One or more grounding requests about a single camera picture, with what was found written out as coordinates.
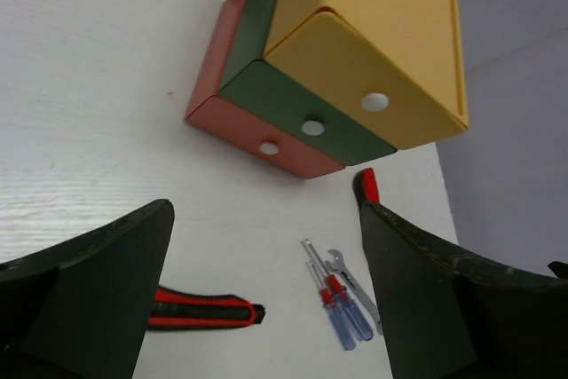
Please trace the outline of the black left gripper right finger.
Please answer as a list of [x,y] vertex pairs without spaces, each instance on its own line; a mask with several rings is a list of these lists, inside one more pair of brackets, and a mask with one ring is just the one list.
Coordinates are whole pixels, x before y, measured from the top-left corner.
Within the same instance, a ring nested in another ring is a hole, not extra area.
[[376,202],[359,220],[394,377],[566,377],[566,280],[481,257]]

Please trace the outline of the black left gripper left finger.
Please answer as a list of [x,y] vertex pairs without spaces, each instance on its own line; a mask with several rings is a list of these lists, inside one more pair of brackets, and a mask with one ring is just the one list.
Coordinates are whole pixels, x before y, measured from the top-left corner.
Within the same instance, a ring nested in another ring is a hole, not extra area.
[[1,265],[3,378],[130,378],[173,228],[155,200]]

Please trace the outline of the silver open-end wrench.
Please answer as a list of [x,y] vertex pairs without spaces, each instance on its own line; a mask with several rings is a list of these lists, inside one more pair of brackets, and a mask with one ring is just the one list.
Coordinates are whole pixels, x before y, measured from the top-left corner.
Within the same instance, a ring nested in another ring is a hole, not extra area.
[[360,286],[359,282],[346,267],[343,254],[337,249],[329,249],[327,252],[332,257],[332,259],[325,262],[326,266],[343,278],[343,281],[352,291],[353,295],[357,297],[362,306],[367,310],[367,312],[373,319],[378,334],[382,336],[383,324],[374,300]]

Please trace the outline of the red-orange drawer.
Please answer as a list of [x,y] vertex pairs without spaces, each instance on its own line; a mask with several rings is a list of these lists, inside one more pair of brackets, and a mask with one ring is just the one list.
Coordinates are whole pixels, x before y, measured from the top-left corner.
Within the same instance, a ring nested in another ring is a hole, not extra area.
[[191,98],[186,120],[300,178],[318,178],[344,168],[328,155],[218,96]]

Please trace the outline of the yellow drawer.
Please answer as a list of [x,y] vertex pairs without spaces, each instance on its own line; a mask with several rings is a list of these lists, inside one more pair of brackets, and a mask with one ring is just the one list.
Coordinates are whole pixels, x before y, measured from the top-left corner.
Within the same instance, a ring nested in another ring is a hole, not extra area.
[[275,12],[267,61],[398,149],[469,127],[453,26],[383,28],[369,42],[331,11]]

